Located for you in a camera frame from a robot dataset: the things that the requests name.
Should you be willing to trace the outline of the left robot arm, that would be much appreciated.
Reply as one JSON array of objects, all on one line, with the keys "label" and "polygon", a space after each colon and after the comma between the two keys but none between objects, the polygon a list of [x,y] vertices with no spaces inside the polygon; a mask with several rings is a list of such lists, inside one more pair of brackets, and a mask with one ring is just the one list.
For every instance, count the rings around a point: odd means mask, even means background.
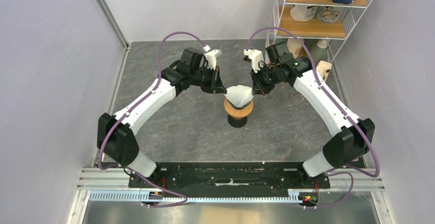
[{"label": "left robot arm", "polygon": [[217,57],[221,50],[206,53],[186,48],[181,59],[162,70],[160,79],[135,101],[113,115],[102,114],[98,119],[98,149],[122,167],[141,174],[148,187],[156,187],[161,181],[157,165],[139,149],[135,138],[139,129],[164,104],[173,100],[190,86],[198,86],[205,93],[226,93],[220,78]]}]

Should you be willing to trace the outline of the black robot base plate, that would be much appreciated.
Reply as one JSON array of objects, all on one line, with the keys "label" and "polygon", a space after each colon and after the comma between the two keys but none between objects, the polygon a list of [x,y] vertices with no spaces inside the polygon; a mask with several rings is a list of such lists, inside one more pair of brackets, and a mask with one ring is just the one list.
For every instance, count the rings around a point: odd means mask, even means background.
[{"label": "black robot base plate", "polygon": [[289,189],[330,189],[327,176],[302,172],[301,162],[158,162],[150,181],[189,199],[285,197]]}]

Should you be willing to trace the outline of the orange coffee dripper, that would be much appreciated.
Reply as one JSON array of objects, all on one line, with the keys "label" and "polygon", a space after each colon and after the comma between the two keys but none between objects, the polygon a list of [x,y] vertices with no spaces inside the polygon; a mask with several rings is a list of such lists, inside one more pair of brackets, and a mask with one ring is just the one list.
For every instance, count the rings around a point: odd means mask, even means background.
[{"label": "orange coffee dripper", "polygon": [[242,128],[248,121],[249,114],[253,111],[254,101],[249,102],[242,108],[234,107],[228,99],[224,100],[224,108],[227,112],[227,121],[234,128]]}]

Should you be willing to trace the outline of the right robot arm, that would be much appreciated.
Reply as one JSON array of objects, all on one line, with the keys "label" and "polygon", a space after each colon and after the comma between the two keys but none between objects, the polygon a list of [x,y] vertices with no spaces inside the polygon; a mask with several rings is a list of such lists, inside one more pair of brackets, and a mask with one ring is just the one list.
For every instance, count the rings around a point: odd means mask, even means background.
[{"label": "right robot arm", "polygon": [[360,119],[331,92],[312,67],[307,56],[294,58],[285,43],[266,48],[269,63],[259,50],[244,50],[244,60],[251,63],[252,93],[266,95],[276,84],[288,83],[301,93],[326,124],[332,138],[321,152],[302,163],[296,173],[297,183],[308,188],[317,176],[340,168],[369,152],[375,125],[369,118]]}]

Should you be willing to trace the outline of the white paper coffee filter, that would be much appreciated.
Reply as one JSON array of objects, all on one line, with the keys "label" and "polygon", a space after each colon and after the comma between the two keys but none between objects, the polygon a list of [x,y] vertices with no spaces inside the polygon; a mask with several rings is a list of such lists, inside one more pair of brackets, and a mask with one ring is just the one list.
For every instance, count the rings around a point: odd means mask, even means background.
[{"label": "white paper coffee filter", "polygon": [[236,106],[250,103],[253,100],[252,88],[242,85],[227,88],[227,93],[224,94],[224,96],[230,104],[234,104]]}]

